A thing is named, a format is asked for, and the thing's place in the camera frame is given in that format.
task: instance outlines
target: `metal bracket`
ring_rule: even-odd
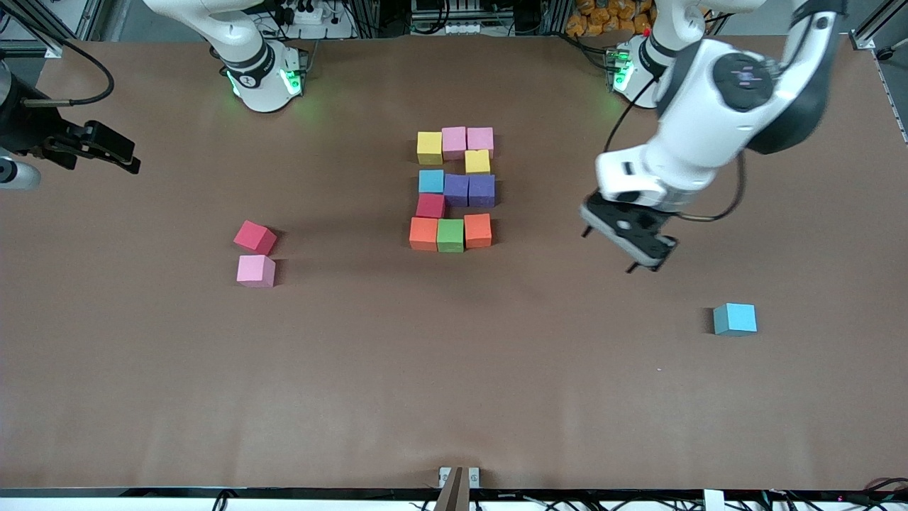
[[[435,503],[435,509],[436,511],[469,511],[469,471],[467,468],[458,466],[449,469],[444,487],[441,488],[439,500]]]
[[[725,492],[722,490],[703,490],[703,511],[724,511]]]
[[[450,466],[443,466],[439,468],[439,488],[445,486],[445,482],[448,481],[448,475],[451,472]],[[470,488],[481,488],[479,485],[479,467],[471,466],[468,472],[469,476],[469,487]]]
[[[860,39],[857,36],[857,32],[854,29],[848,31],[848,38],[852,42],[853,50],[874,50],[876,45],[873,43],[873,39]]]

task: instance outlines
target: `foam cube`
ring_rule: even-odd
[[[464,215],[463,226],[467,248],[492,246],[492,215]]]
[[[443,194],[445,192],[445,171],[420,170],[419,192],[421,194]]]
[[[467,128],[467,149],[488,149],[489,158],[495,157],[495,136],[492,128]]]
[[[438,218],[413,217],[410,219],[410,248],[438,252],[438,232]]]
[[[463,220],[439,220],[439,252],[463,252]]]
[[[489,165],[488,149],[468,150],[464,152],[463,157],[467,164],[467,174],[488,174],[492,170]]]
[[[246,287],[274,287],[275,267],[267,255],[240,255],[236,281]]]
[[[441,128],[441,156],[446,162],[462,160],[467,150],[467,128],[464,126]]]
[[[254,224],[249,220],[242,223],[240,232],[233,238],[235,244],[260,256],[267,256],[277,240],[278,236],[268,227]]]
[[[420,165],[441,165],[441,132],[420,131],[416,134],[416,157]]]
[[[469,177],[469,206],[495,207],[495,176],[473,174]]]
[[[713,326],[719,336],[752,336],[756,333],[756,308],[749,304],[725,304],[713,309]]]
[[[451,207],[467,207],[469,176],[445,174],[445,203]]]
[[[416,216],[422,218],[442,218],[444,215],[444,195],[419,194],[419,201],[416,203]]]

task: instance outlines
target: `pink cube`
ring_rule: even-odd
[[[416,216],[421,218],[444,218],[445,196],[442,194],[419,194]]]
[[[467,128],[457,126],[441,128],[441,156],[446,162],[462,160],[467,150]]]
[[[236,234],[233,242],[250,252],[260,256],[267,256],[277,240],[278,236],[271,232],[268,227],[246,220],[242,223],[240,232]]]
[[[478,151],[489,150],[489,158],[495,157],[495,136],[492,128],[467,128],[467,149]]]
[[[240,255],[236,281],[246,287],[274,287],[275,266],[267,255]]]

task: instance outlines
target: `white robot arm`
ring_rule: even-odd
[[[630,58],[622,72],[616,74],[614,88],[628,99],[637,98],[635,105],[643,108],[656,106],[656,88],[649,87],[650,80],[658,82],[669,65],[683,48],[699,41],[706,32],[706,23],[700,7],[726,13],[750,13],[766,0],[656,0],[659,16],[653,23],[649,37],[635,35],[618,49],[628,52]]]
[[[265,41],[242,9],[262,0],[144,0],[150,9],[188,25],[227,67],[233,93],[256,112],[273,112],[302,94],[300,51]]]
[[[794,0],[781,64],[714,40],[678,52],[656,92],[659,128],[646,144],[596,159],[599,189],[580,214],[641,266],[657,270],[677,241],[659,234],[746,148],[772,154],[804,141],[826,106],[846,0]]]

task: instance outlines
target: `orange cube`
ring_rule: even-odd
[[[410,248],[413,250],[438,252],[439,246],[436,241],[438,235],[438,218],[419,218],[414,216],[410,220]]]
[[[466,231],[467,248],[482,248],[492,246],[492,215],[464,215],[464,230]]]

